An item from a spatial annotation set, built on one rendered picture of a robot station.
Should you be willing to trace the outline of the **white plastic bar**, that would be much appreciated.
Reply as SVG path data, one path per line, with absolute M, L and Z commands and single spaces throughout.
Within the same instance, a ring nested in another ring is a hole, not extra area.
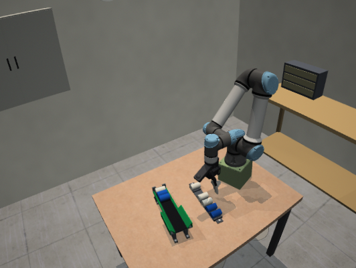
M 200 195 L 197 195 L 197 199 L 198 199 L 199 201 L 204 200 L 204 199 L 206 199 L 206 198 L 209 198 L 209 194 L 208 194 L 207 192 L 204 192 L 204 193 L 202 193 L 202 194 L 200 194 Z
M 211 203 L 213 203 L 213 200 L 211 197 L 201 201 L 202 206 L 207 206 Z
M 165 186 L 161 186 L 159 188 L 155 188 L 155 193 L 157 194 L 157 192 L 162 191 L 162 190 L 166 190 Z
M 195 190 L 200 187 L 201 187 L 201 184 L 199 182 L 190 185 L 191 190 Z

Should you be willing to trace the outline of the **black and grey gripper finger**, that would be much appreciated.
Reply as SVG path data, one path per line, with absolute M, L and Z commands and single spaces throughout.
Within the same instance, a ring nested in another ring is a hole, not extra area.
M 219 185 L 221 184 L 221 181 L 217 181 L 215 176 L 211 176 L 211 184 L 213 185 L 213 189 L 215 190 L 215 193 L 218 194 L 218 188 Z

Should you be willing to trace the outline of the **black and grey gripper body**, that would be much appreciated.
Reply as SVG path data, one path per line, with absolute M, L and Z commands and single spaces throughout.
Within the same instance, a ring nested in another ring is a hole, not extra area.
M 204 160 L 204 162 L 205 162 L 205 160 Z M 213 167 L 210 170 L 210 172 L 206 175 L 206 178 L 208 178 L 209 180 L 211 179 L 212 175 L 213 176 L 220 175 L 221 167 L 219 167 L 219 158 L 217 158 L 216 162 L 215 163 L 207 163 L 207 162 L 205 162 L 206 165 L 212 165 L 212 167 Z

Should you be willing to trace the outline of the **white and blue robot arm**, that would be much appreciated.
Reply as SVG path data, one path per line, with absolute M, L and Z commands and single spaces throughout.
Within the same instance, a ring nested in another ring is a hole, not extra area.
M 245 135 L 245 132 L 241 129 L 233 129 L 228 132 L 223 131 L 221 128 L 230 117 L 244 93 L 248 92 L 250 88 L 252 88 L 254 99 L 247 134 Z M 212 121 L 203 126 L 203 132 L 206 134 L 204 141 L 205 162 L 215 163 L 218 157 L 218 150 L 225 147 L 227 147 L 227 153 L 224 159 L 225 163 L 230 167 L 241 167 L 246 163 L 246 159 L 250 161 L 259 159 L 264 152 L 260 136 L 268 99 L 277 90 L 278 78 L 271 72 L 250 68 L 241 73 Z

